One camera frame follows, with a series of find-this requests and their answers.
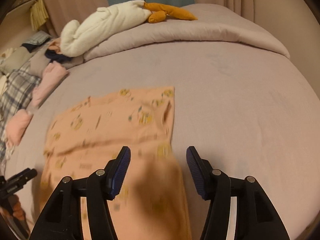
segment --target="orange plush leg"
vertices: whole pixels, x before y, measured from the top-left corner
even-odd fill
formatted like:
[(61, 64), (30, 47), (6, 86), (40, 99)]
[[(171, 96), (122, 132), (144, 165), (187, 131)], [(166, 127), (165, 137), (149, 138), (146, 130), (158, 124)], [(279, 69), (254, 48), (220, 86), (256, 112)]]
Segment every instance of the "orange plush leg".
[(148, 18), (149, 23), (159, 23), (163, 22), (167, 17), (167, 13), (165, 11), (158, 11), (151, 14)]
[(197, 20), (198, 18), (195, 17), (192, 13), (189, 11), (171, 6), (171, 5), (166, 5), (166, 4), (161, 4), (161, 3), (144, 3), (145, 9), (148, 9), (153, 12), (158, 12), (158, 11), (165, 11), (167, 14), (169, 14), (172, 17), (175, 17), (180, 20)]

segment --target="beige wall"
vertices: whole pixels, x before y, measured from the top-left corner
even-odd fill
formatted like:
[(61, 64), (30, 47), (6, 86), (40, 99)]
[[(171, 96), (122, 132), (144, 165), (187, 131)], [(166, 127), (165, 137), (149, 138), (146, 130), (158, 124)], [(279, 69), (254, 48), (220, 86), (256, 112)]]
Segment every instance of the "beige wall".
[(254, 0), (254, 22), (279, 39), (320, 98), (320, 25), (303, 0)]
[(10, 12), (0, 25), (0, 53), (8, 48), (19, 47), (33, 33), (29, 7)]

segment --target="ribbed blue pad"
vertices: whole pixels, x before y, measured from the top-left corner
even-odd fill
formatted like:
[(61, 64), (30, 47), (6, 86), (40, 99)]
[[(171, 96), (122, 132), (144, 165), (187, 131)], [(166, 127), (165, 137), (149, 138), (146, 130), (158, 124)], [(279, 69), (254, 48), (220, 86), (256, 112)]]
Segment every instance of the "ribbed blue pad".
[(193, 182), (196, 186), (196, 190), (198, 194), (205, 199), (206, 198), (206, 192), (204, 187), (204, 177), (202, 175), (201, 170), (199, 169), (199, 166), (195, 160), (195, 157), (193, 156), (191, 150), (187, 149), (187, 163), (193, 178)]
[(130, 164), (130, 160), (131, 152), (130, 149), (127, 148), (112, 178), (112, 190), (110, 194), (113, 196), (113, 198), (115, 198), (120, 193), (125, 174), (127, 173), (127, 169)]

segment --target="bed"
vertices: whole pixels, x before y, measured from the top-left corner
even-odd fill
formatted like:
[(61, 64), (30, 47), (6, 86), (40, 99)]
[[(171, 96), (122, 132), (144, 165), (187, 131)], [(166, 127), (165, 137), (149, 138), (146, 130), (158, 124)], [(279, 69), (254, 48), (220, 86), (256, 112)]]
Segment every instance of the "bed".
[[(39, 172), (18, 192), (29, 220), (35, 221), (40, 212), (43, 147), (54, 116), (87, 96), (169, 85), (175, 86), (172, 149), (183, 171), (193, 239), (200, 238), (209, 203), (197, 195), (187, 167), (190, 145), (231, 177), (254, 176), (291, 239), (316, 217), (318, 97), (288, 59), (286, 48), (265, 30), (219, 5), (186, 9), (199, 21), (181, 27), (168, 20), (151, 27), (158, 33), (148, 29), (154, 35), (145, 32), (149, 24), (140, 25), (89, 51), (86, 62), (71, 68), (70, 76), (35, 112), (5, 172), (6, 177), (27, 167)], [(201, 38), (188, 30), (202, 31)], [(233, 239), (235, 215), (232, 201), (228, 240)]]

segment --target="yellow tassel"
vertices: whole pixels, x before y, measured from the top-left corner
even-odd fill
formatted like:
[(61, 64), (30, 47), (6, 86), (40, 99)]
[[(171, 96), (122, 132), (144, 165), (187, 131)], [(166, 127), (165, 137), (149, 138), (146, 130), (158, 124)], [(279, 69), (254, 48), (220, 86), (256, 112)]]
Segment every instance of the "yellow tassel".
[(33, 31), (37, 31), (40, 26), (45, 24), (49, 19), (48, 12), (45, 8), (43, 0), (38, 0), (30, 9), (30, 20)]

